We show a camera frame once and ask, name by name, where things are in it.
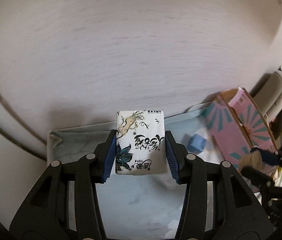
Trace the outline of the blue square box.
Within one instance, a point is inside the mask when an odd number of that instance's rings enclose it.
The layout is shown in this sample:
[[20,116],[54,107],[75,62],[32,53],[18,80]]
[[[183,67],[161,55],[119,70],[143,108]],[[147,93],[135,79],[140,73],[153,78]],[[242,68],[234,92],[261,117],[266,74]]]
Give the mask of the blue square box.
[[195,134],[188,142],[188,150],[194,153],[201,153],[206,145],[206,139],[199,134]]

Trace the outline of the white printed tissue pack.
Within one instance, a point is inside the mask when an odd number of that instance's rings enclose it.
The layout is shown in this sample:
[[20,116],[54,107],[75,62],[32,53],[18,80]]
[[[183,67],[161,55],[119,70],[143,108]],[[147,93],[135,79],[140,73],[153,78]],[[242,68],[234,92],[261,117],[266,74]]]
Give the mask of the white printed tissue pack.
[[164,112],[159,110],[118,111],[125,125],[116,134],[116,174],[143,176],[165,174]]

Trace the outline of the pink teal cardboard box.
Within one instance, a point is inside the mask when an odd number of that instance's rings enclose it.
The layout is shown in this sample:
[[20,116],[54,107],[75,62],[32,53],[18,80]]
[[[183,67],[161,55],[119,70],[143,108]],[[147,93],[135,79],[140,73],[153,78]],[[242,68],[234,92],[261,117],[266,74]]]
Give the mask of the pink teal cardboard box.
[[236,169],[254,147],[270,152],[278,149],[267,121],[243,88],[220,92],[203,118],[223,158]]

